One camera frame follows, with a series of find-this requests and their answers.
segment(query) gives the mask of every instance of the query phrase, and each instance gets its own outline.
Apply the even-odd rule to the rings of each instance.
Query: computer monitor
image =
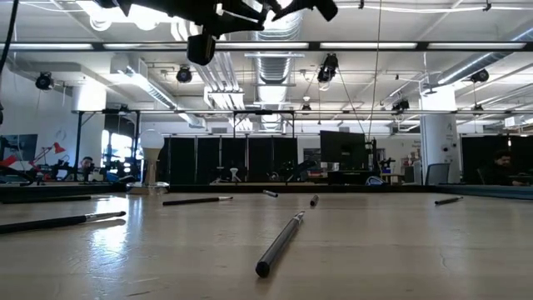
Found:
[[[320,131],[321,161],[340,163],[340,170],[367,170],[365,134]]]

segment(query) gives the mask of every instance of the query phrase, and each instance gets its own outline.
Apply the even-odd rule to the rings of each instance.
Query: white lamp shade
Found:
[[[165,138],[153,129],[146,130],[141,134],[141,147],[149,149],[163,149]]]

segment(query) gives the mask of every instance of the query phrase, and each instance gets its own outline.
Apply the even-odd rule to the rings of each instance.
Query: desk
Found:
[[[531,202],[436,193],[172,193],[5,205],[0,223],[126,211],[109,221],[2,236],[2,300],[527,299]],[[271,276],[257,260],[295,213],[299,231]]]
[[[381,179],[385,180],[389,184],[401,184],[403,181],[403,174],[389,174],[389,173],[382,173]]]

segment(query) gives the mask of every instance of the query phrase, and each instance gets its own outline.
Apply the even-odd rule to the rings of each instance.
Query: table surface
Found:
[[[0,223],[124,210],[123,218],[0,237],[6,299],[531,299],[533,202],[444,194],[128,196],[0,206]],[[300,210],[267,279],[258,258]]]

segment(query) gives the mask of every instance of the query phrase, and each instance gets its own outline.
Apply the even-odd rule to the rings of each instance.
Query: ceiling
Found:
[[[303,15],[301,27],[302,41],[376,41],[378,39],[378,20],[380,12],[375,9],[356,6],[359,1],[339,2],[344,6],[352,4],[354,8],[342,8],[338,15],[326,22],[317,11],[306,11]],[[533,9],[531,1],[492,1],[494,6],[510,8]],[[481,0],[387,0],[383,7],[394,8],[477,8],[483,7]],[[7,21],[10,13],[9,2],[0,2],[0,37],[7,31]],[[366,6],[379,6],[378,1],[366,0]],[[509,33],[518,27],[533,28],[533,15],[527,10],[495,10],[482,12],[442,12],[442,13],[405,13],[381,12],[380,40],[382,41],[507,41]],[[17,15],[18,42],[146,42],[146,41],[175,41],[170,31],[169,23],[161,23],[151,31],[143,31],[132,23],[114,23],[103,32],[95,31],[89,23],[89,16],[80,11],[80,6],[74,1],[41,1],[24,2]],[[227,37],[231,41],[248,40],[249,32],[240,32]],[[291,71],[291,83],[296,84],[288,88],[286,108],[300,109],[304,96],[311,98],[311,108],[316,109],[349,109],[350,98],[354,105],[361,109],[370,109],[372,105],[379,108],[380,104],[390,108],[396,98],[387,98],[393,91],[417,78],[425,72],[439,73],[475,55],[472,52],[429,52],[424,64],[423,52],[339,52],[340,73],[334,77],[330,88],[319,92],[316,70],[323,62],[326,53],[304,52],[305,57],[296,58]],[[101,75],[112,83],[120,84],[115,92],[123,93],[112,97],[113,102],[125,102],[142,108],[153,107],[153,99],[143,90],[131,84],[120,83],[116,74],[110,74],[110,62],[114,53],[39,53],[20,52],[12,56],[17,65],[27,65],[28,62],[48,63],[79,63],[93,72]],[[193,109],[207,108],[201,98],[204,93],[204,83],[194,72],[193,80],[187,84],[178,84],[175,71],[182,64],[188,64],[184,52],[137,52],[136,58],[141,58],[150,68],[151,80],[163,87],[179,103],[181,100]],[[244,57],[244,52],[231,52],[240,87],[245,94],[246,104],[257,100],[254,63]],[[479,90],[472,92],[469,82],[457,82],[456,103],[459,108],[468,108],[474,100],[482,101],[500,95],[506,95],[517,88],[533,83],[533,68],[524,68],[533,63],[533,52],[515,53],[499,62],[490,65],[487,70],[491,80],[478,84]],[[69,85],[82,84],[82,81],[65,80]],[[410,98],[411,108],[418,103],[415,97]],[[522,108],[533,106],[533,89],[524,92],[519,97],[510,97],[493,104],[490,108]]]

